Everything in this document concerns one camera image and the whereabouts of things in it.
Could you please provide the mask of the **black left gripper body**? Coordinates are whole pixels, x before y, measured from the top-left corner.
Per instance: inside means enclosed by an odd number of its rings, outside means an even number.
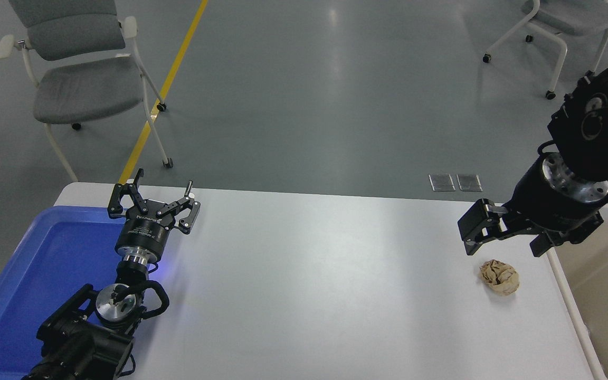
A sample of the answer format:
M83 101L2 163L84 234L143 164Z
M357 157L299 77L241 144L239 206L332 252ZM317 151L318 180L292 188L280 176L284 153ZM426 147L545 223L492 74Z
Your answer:
M138 249L144 250L148 260L161 260L166 247L170 228L174 225L171 214L157 216L157 212L167 204L148 199L147 213L140 212L133 205L126 212L126 221L115 245L121 257Z

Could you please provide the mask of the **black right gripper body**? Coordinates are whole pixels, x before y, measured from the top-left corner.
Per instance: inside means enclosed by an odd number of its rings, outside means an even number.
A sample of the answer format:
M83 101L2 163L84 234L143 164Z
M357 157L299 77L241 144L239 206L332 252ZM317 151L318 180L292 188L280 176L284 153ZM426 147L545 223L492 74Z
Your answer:
M603 182L577 176L562 158L538 158L503 206L508 228L542 229L562 240L584 240L603 222Z

